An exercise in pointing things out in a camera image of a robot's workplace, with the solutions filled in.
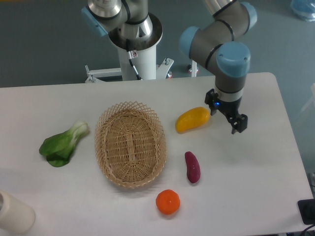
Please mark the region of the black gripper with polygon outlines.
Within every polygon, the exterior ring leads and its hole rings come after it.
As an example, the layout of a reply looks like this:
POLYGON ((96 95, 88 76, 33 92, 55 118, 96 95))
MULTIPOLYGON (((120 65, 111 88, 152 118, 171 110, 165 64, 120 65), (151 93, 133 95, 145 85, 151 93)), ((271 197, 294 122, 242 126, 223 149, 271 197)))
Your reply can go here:
POLYGON ((205 104, 209 106, 210 115, 213 116, 217 111, 220 111, 231 124, 231 133, 242 133, 248 126, 248 116, 239 114, 238 112, 242 98, 232 102, 226 102, 218 99, 218 97, 219 94, 216 93, 214 89, 211 89, 206 93, 205 104))

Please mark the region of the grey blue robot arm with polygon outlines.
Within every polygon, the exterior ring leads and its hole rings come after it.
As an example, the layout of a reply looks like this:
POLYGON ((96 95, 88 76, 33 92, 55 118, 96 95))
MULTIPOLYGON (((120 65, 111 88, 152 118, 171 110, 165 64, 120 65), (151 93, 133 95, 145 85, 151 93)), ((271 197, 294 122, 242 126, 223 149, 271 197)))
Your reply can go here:
MULTIPOLYGON (((232 132, 243 132, 248 118, 238 112, 251 54, 237 38, 257 21, 255 8, 237 0, 207 0, 214 21, 204 29, 187 28, 179 47, 183 54, 215 76, 215 86, 206 93, 211 114, 221 112, 232 132)), ((163 29, 149 12, 146 0, 90 0, 81 13, 99 36, 108 35, 119 52, 122 77, 152 80, 158 77, 156 46, 163 29)))

